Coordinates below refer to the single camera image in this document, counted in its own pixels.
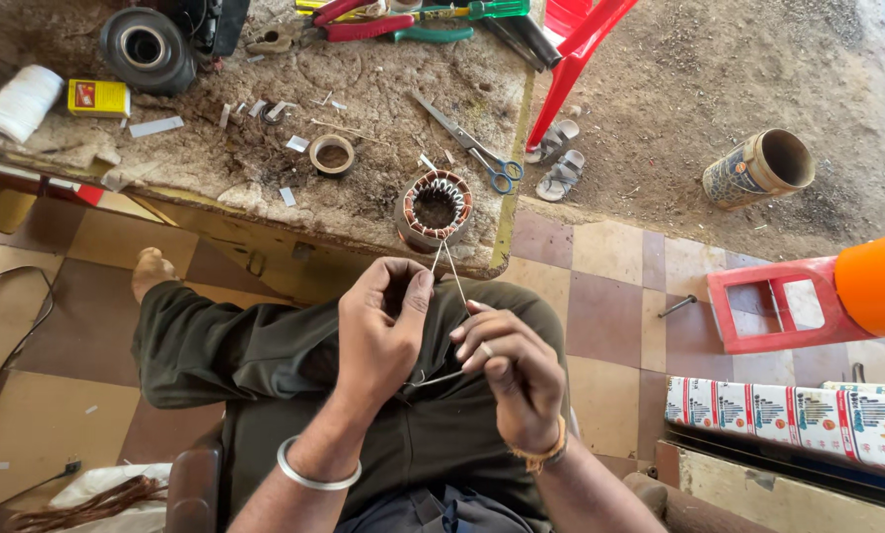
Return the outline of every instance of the red plastic chair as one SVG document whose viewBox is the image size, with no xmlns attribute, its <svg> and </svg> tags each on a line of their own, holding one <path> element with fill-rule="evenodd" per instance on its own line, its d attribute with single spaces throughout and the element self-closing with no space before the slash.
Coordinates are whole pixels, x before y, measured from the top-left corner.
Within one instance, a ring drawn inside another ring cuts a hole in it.
<svg viewBox="0 0 885 533">
<path fill-rule="evenodd" d="M 545 25 L 567 39 L 558 45 L 563 59 L 552 70 L 552 87 L 548 90 L 545 104 L 541 107 L 538 120 L 531 129 L 525 149 L 534 152 L 538 143 L 552 125 L 555 115 L 564 105 L 567 93 L 581 76 L 590 56 L 614 25 L 626 15 L 637 0 L 600 0 L 590 11 L 590 1 L 549 0 Z"/>
<path fill-rule="evenodd" d="M 818 257 L 816 259 L 800 259 L 771 265 L 748 266 L 721 272 L 713 272 L 706 276 L 709 281 L 709 296 L 715 309 L 715 320 L 722 333 L 722 342 L 728 354 L 754 354 L 774 352 L 788 348 L 806 348 L 821 344 L 847 343 L 876 339 L 874 335 L 857 325 L 847 309 L 840 302 L 837 285 L 834 282 L 834 265 L 837 256 Z M 814 283 L 814 291 L 820 310 L 824 315 L 824 325 L 817 329 L 799 331 L 795 324 L 784 284 L 810 279 Z M 729 304 L 729 293 L 726 289 L 732 285 L 768 282 L 771 294 L 778 307 L 780 333 L 740 336 L 735 330 L 732 307 Z"/>
</svg>

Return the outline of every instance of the workbench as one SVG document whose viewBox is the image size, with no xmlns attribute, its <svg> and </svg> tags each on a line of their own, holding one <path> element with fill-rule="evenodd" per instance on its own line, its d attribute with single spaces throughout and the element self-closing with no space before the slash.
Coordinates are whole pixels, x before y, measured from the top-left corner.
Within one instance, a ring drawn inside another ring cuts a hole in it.
<svg viewBox="0 0 885 533">
<path fill-rule="evenodd" d="M 533 3 L 537 18 L 543 10 L 543 1 Z M 0 23 L 0 41 L 1 32 L 10 30 L 13 42 L 29 44 L 13 56 L 15 69 L 35 63 L 65 79 L 115 79 L 97 52 L 100 28 L 114 11 L 83 0 L 0 3 L 0 21 L 6 21 Z M 290 1 L 253 0 L 249 13 L 243 37 L 272 19 L 297 16 Z M 432 22 L 443 28 L 468 24 Z M 0 55 L 0 71 L 7 70 L 5 56 Z M 223 58 L 221 71 L 200 68 L 183 94 L 167 99 L 135 92 L 129 124 L 174 115 L 185 123 L 137 139 L 118 118 L 70 115 L 66 86 L 25 145 L 0 139 L 0 163 L 122 188 L 165 222 L 210 239 L 283 294 L 316 301 L 321 289 L 304 294 L 308 283 L 342 290 L 377 256 L 432 263 L 432 255 L 414 253 L 401 241 L 393 219 L 401 188 L 427 172 L 419 163 L 422 153 L 472 189 L 472 227 L 451 247 L 457 271 L 477 279 L 501 273 L 518 188 L 508 195 L 495 192 L 481 164 L 409 92 L 420 91 L 493 152 L 522 160 L 533 70 L 504 43 L 476 25 L 475 36 L 460 42 L 316 42 L 254 63 L 247 62 L 249 56 L 240 40 L 235 54 Z M 327 103 L 319 104 L 325 97 Z M 297 106 L 286 107 L 290 115 L 269 126 L 247 115 L 259 99 Z M 232 115 L 223 131 L 218 122 L 226 103 Z M 356 165 L 349 176 L 318 176 L 306 152 L 285 147 L 292 136 L 312 140 L 324 134 L 342 135 L 354 145 Z M 283 187 L 293 191 L 295 206 L 285 206 Z M 319 284 L 301 279 L 301 273 L 318 276 Z"/>
</svg>

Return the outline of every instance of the dirty table surface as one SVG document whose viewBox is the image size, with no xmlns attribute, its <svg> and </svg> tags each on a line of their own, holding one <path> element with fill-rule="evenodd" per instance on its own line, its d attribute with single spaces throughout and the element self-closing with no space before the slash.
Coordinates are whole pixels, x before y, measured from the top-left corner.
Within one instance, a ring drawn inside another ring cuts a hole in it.
<svg viewBox="0 0 885 533">
<path fill-rule="evenodd" d="M 536 2 L 532 10 L 540 12 L 543 5 Z M 0 42 L 15 42 L 18 53 L 8 62 L 0 55 L 0 86 L 31 63 L 65 79 L 115 79 L 97 45 L 113 12 L 86 0 L 1 2 Z M 273 19 L 296 16 L 290 3 L 260 0 L 249 12 L 244 37 Z M 468 24 L 433 22 L 440 28 Z M 474 37 L 461 42 L 318 42 L 254 63 L 247 62 L 250 54 L 241 43 L 223 58 L 220 72 L 200 68 L 181 95 L 134 93 L 129 124 L 179 115 L 181 128 L 134 139 L 120 128 L 119 118 L 70 115 L 66 87 L 24 146 L 0 140 L 0 160 L 86 183 L 103 179 L 130 193 L 277 225 L 345 248 L 431 263 L 431 256 L 408 250 L 393 221 L 401 188 L 426 172 L 418 166 L 423 153 L 465 178 L 474 193 L 472 227 L 451 247 L 457 268 L 481 278 L 498 272 L 508 252 L 514 195 L 495 192 L 484 168 L 409 93 L 418 90 L 493 152 L 520 159 L 533 84 L 533 71 L 520 57 L 480 25 Z M 327 103 L 319 104 L 326 97 Z M 281 124 L 268 126 L 247 115 L 259 99 L 296 107 L 285 108 L 290 115 Z M 223 131 L 218 121 L 225 103 L 232 105 L 232 115 Z M 342 135 L 354 145 L 356 165 L 349 176 L 317 176 L 306 152 L 286 147 L 292 136 L 312 140 L 325 134 Z M 295 206 L 285 206 L 279 192 L 284 187 L 293 191 Z"/>
</svg>

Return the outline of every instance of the copper wire bundle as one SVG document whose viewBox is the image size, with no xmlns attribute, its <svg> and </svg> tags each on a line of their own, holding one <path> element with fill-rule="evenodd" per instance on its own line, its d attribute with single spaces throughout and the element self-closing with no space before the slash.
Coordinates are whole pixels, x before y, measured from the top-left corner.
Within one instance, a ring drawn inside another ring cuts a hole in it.
<svg viewBox="0 0 885 533">
<path fill-rule="evenodd" d="M 12 515 L 5 523 L 5 530 L 13 533 L 46 533 L 81 526 L 116 516 L 134 503 L 165 502 L 166 494 L 159 493 L 168 488 L 161 486 L 159 480 L 144 475 L 134 476 L 79 505 Z"/>
</svg>

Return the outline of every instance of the olive green pants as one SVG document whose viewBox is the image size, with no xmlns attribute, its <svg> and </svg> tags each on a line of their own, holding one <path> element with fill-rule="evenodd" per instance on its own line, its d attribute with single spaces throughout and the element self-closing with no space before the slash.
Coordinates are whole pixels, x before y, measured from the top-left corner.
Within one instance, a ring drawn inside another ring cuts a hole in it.
<svg viewBox="0 0 885 533">
<path fill-rule="evenodd" d="M 500 282 L 461 283 L 467 298 L 511 309 L 567 369 L 561 323 L 540 297 Z M 449 332 L 466 317 L 456 284 L 436 284 L 409 381 L 460 369 Z M 223 515 L 234 516 L 277 466 L 279 444 L 307 426 L 336 382 L 337 302 L 243 310 L 164 282 L 143 299 L 133 355 L 143 396 L 155 407 L 226 402 Z M 363 475 L 350 489 L 342 520 L 389 492 L 445 483 L 506 505 L 535 531 L 551 528 L 524 462 L 498 434 L 495 397 L 480 373 L 403 386 L 370 425 L 360 460 Z"/>
</svg>

